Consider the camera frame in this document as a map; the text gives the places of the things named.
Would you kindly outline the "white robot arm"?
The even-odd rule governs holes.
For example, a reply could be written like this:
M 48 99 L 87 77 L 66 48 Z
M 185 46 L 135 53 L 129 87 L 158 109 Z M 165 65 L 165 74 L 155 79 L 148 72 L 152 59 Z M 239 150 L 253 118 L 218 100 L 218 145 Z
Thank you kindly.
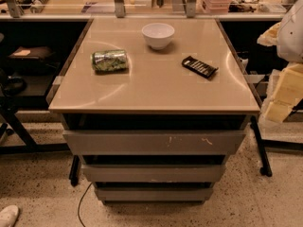
M 275 45 L 277 55 L 288 62 L 279 73 L 264 113 L 267 120 L 281 123 L 303 99 L 303 0 L 296 0 L 279 23 L 258 37 L 257 43 Z

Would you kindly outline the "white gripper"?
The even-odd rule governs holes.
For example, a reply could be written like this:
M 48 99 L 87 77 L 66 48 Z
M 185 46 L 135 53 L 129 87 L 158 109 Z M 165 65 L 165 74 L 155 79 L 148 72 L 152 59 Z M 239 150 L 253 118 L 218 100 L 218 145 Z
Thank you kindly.
M 266 93 L 261 108 L 262 120 L 282 123 L 303 99 L 303 64 L 289 62 L 281 71 L 274 69 Z

